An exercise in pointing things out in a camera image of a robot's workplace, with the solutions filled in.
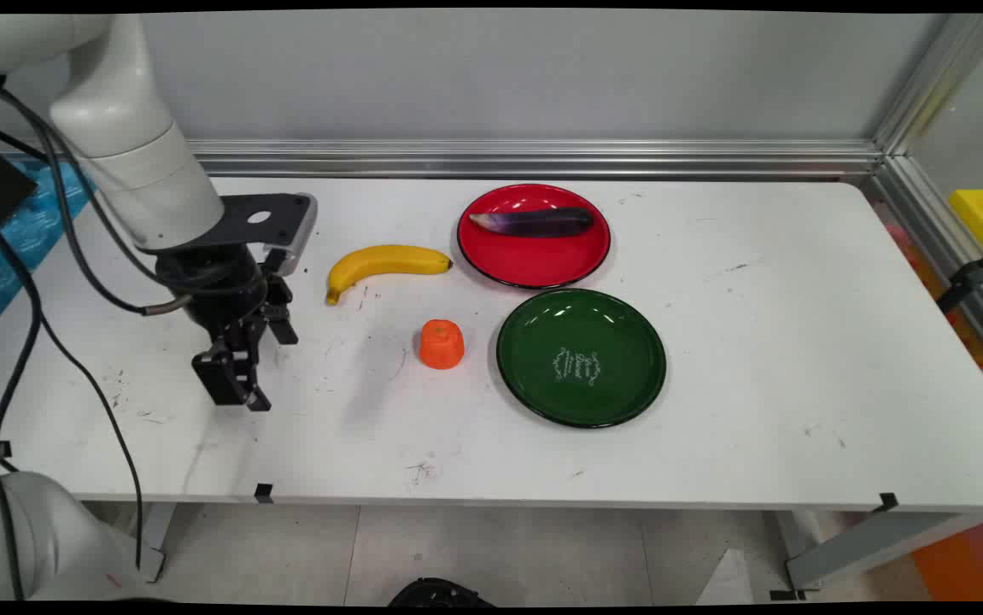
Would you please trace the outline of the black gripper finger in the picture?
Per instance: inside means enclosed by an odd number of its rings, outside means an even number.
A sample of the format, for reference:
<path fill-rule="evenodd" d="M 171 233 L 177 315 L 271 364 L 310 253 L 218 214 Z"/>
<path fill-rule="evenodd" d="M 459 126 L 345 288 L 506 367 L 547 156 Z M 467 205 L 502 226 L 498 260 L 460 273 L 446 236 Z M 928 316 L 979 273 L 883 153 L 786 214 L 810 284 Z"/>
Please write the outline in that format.
<path fill-rule="evenodd" d="M 257 380 L 263 330 L 225 330 L 211 335 L 211 347 L 191 362 L 196 377 L 217 406 L 268 412 L 272 403 Z"/>
<path fill-rule="evenodd" d="M 295 345 L 299 336 L 290 322 L 290 303 L 293 293 L 285 283 L 283 276 L 269 275 L 267 277 L 267 295 L 262 305 L 262 315 L 268 323 L 270 331 L 280 345 Z"/>

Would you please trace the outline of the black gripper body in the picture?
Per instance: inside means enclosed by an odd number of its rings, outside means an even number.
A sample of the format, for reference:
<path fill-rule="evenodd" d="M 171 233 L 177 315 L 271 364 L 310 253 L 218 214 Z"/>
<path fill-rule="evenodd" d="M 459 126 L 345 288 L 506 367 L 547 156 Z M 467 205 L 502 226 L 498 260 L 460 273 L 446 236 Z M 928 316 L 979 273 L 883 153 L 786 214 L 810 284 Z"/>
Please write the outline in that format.
<path fill-rule="evenodd" d="M 230 244 L 166 252 L 155 275 L 180 295 L 191 296 L 188 318 L 213 342 L 245 345 L 269 325 L 280 330 L 280 252 L 259 262 L 248 246 Z"/>

